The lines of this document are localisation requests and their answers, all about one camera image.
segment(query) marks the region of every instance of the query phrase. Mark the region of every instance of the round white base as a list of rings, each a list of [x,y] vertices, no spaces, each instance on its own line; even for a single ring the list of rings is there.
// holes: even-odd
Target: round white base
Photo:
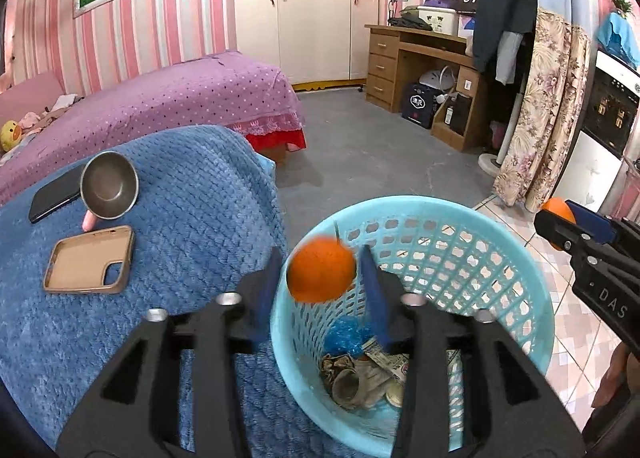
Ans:
[[[497,158],[494,154],[483,153],[478,158],[478,165],[485,173],[496,177],[500,173],[500,166],[496,162]]]

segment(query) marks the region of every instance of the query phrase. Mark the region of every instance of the black smartphone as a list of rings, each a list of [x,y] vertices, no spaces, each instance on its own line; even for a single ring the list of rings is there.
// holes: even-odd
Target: black smartphone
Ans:
[[[65,174],[38,189],[31,201],[29,221],[35,223],[80,196],[80,177],[86,164],[69,169]]]

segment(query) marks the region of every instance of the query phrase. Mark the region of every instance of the metal bowl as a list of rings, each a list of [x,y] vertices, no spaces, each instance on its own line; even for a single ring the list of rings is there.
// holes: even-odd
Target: metal bowl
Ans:
[[[133,164],[115,151],[94,156],[80,178],[82,201],[103,220],[114,220],[128,212],[138,198],[138,187]]]

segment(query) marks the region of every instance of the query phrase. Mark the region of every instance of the wooden desk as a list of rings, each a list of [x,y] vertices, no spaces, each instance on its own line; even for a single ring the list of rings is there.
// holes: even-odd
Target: wooden desk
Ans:
[[[399,113],[402,92],[408,83],[433,69],[451,66],[458,78],[456,91],[472,99],[465,134],[444,123],[449,101],[436,112],[431,134],[459,151],[482,146],[489,127],[486,116],[486,83],[465,55],[466,40],[414,28],[368,24],[369,74],[367,101]]]

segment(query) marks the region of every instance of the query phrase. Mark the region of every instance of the pink polka dot bedspread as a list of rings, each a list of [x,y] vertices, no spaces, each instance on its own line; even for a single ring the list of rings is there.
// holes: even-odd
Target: pink polka dot bedspread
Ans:
[[[88,96],[37,134],[0,167],[0,205],[64,165],[139,136],[195,124],[296,131],[299,113],[280,69],[239,52],[169,66]]]

